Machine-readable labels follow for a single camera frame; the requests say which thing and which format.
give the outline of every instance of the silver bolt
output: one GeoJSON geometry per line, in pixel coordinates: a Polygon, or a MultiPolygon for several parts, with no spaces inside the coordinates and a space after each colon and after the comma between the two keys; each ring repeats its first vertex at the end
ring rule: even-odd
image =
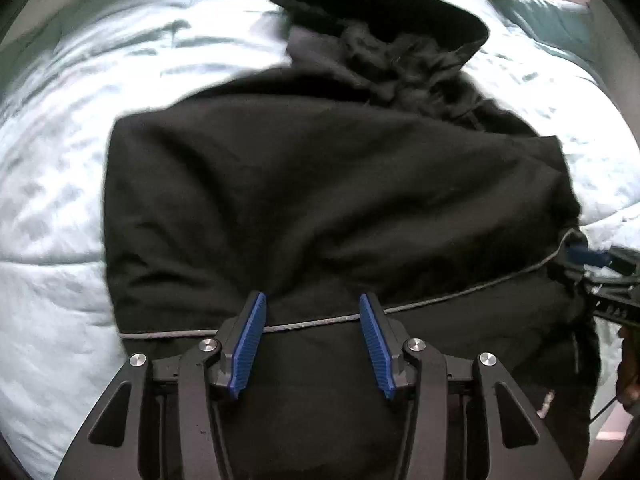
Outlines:
{"type": "Polygon", "coordinates": [[[144,354],[133,354],[129,359],[131,366],[142,366],[144,363],[146,363],[146,355],[144,354]]]}
{"type": "Polygon", "coordinates": [[[498,362],[498,358],[489,352],[484,352],[480,354],[480,362],[484,366],[493,366],[498,362]]]}
{"type": "Polygon", "coordinates": [[[426,343],[422,339],[412,338],[406,342],[406,345],[409,347],[409,350],[413,350],[414,352],[420,352],[427,348],[426,343]]]}
{"type": "Polygon", "coordinates": [[[218,342],[215,339],[207,338],[198,343],[198,348],[203,352],[211,352],[216,349],[218,342]]]}

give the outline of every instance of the black fabric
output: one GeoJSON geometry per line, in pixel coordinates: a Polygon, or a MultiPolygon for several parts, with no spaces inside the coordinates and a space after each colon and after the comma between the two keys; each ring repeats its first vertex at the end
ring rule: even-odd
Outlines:
{"type": "Polygon", "coordinates": [[[32,480],[0,433],[0,478],[2,480],[32,480]]]}
{"type": "MultiPolygon", "coordinates": [[[[346,20],[291,1],[292,67],[114,126],[104,237],[122,332],[217,328],[252,289],[268,295],[268,325],[354,314],[363,291],[385,306],[457,292],[539,262],[576,226],[558,140],[460,81],[452,53],[481,44],[477,18],[457,9],[455,28],[434,18],[427,30],[423,12],[421,30],[393,36],[381,6],[424,0],[348,4],[346,20]],[[318,16],[318,30],[302,27],[318,16]]],[[[494,352],[538,406],[549,390],[571,404],[548,423],[580,471],[598,357],[581,303],[545,269],[396,317],[440,351],[494,352]]],[[[265,335],[223,410],[236,475],[253,479],[390,478],[403,417],[376,388],[357,323],[265,335]]]]}

